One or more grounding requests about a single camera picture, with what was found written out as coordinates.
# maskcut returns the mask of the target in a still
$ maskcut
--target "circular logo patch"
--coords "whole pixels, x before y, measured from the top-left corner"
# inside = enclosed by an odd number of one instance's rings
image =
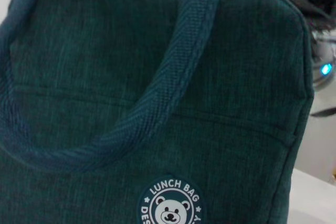
[[[191,181],[172,175],[150,183],[138,204],[139,224],[204,224],[205,204]]]

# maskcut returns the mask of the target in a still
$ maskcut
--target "lunch bag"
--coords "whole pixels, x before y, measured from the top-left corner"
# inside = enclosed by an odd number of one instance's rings
[[[285,224],[312,100],[288,0],[11,0],[0,222]]]

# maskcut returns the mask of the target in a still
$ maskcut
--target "bear face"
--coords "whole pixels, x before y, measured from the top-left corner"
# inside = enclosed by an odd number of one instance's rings
[[[186,224],[188,201],[165,200],[162,196],[156,199],[155,220],[157,224]]]

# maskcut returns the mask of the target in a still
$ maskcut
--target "bag handle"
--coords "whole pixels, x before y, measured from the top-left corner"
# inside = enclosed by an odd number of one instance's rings
[[[9,46],[37,0],[15,0],[0,26],[0,147],[24,165],[47,173],[103,170],[148,142],[181,101],[211,34],[219,0],[178,0],[179,16],[170,45],[152,82],[114,130],[90,144],[68,150],[46,150],[32,144],[14,102]]]

